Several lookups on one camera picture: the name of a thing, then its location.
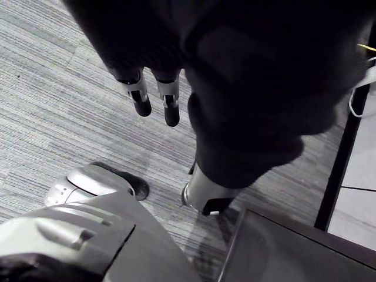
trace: robot leg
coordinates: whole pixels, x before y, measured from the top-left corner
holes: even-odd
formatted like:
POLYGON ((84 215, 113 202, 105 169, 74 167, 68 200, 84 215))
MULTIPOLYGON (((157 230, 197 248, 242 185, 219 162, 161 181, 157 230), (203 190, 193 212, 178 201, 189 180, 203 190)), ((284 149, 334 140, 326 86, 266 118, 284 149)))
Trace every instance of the robot leg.
POLYGON ((179 114, 179 73, 180 70, 161 72, 152 69, 157 80, 158 91, 163 101, 165 120, 174 127, 180 121, 179 114))
POLYGON ((241 189, 229 189, 211 181, 196 163, 191 180, 182 191, 182 202, 205 216, 223 212, 241 189))
POLYGON ((147 95, 143 68, 129 70, 126 76, 126 79, 117 78, 117 81, 122 83, 125 92, 132 98, 137 113, 141 116, 149 116, 152 112, 152 106, 147 95))

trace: dark fabric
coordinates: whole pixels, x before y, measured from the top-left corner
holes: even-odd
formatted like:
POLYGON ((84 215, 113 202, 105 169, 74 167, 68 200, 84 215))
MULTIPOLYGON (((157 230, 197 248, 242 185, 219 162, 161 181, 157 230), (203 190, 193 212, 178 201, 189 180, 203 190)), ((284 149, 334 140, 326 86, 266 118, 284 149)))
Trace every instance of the dark fabric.
POLYGON ((65 2, 115 72, 186 69, 197 162, 228 188, 292 161, 301 135, 335 122, 335 104, 364 76, 357 39, 376 10, 365 1, 65 2))

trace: silver metal part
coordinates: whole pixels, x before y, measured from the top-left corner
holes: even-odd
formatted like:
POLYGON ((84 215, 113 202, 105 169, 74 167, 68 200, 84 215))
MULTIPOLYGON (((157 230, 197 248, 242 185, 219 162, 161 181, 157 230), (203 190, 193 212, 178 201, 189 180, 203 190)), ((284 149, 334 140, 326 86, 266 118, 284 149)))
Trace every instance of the silver metal part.
POLYGON ((159 91, 159 96, 163 101, 163 106, 168 108, 166 102, 166 96, 173 96, 173 107, 175 108, 179 99, 179 76, 172 83, 163 83, 157 80, 157 86, 159 91))
MULTIPOLYGON (((228 189, 212 182, 196 164, 191 180, 183 191, 183 201, 186 205, 203 212, 209 200, 235 198, 241 189, 228 189)), ((218 210, 211 210, 210 215, 219 214, 218 210)))
POLYGON ((133 103, 136 103, 134 98, 132 97, 132 91, 139 91, 141 96, 141 101, 145 102, 147 100, 147 87, 146 87, 146 81, 143 77, 143 72, 140 71, 140 79, 137 81, 137 83, 134 84, 125 84, 122 83, 123 89, 126 91, 128 96, 133 100, 133 103))
POLYGON ((73 169, 66 177, 60 177, 48 191, 45 204, 55 206, 77 202, 116 191, 131 192, 135 195, 134 189, 124 178, 89 164, 73 169))

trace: yellow cable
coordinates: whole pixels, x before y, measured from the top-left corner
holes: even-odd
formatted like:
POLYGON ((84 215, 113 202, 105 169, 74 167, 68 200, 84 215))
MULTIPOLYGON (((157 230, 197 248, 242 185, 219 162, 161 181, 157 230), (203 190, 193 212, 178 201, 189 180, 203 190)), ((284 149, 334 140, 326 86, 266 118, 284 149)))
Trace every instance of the yellow cable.
POLYGON ((369 46, 364 45, 364 44, 359 43, 358 46, 363 47, 363 48, 368 49, 368 50, 371 50, 371 51, 376 51, 376 48, 372 48, 372 47, 369 47, 369 46))

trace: white floor tile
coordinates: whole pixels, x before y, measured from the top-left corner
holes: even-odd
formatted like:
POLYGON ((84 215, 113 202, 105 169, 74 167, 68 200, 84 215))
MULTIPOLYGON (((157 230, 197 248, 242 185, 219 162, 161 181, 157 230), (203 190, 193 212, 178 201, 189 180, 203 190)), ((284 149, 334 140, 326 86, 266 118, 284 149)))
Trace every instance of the white floor tile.
MULTIPOLYGON (((376 112, 376 83, 364 113, 376 112)), ((376 190, 376 115, 361 120, 342 186, 376 190)))
POLYGON ((376 251, 376 192, 341 188, 328 232, 376 251))

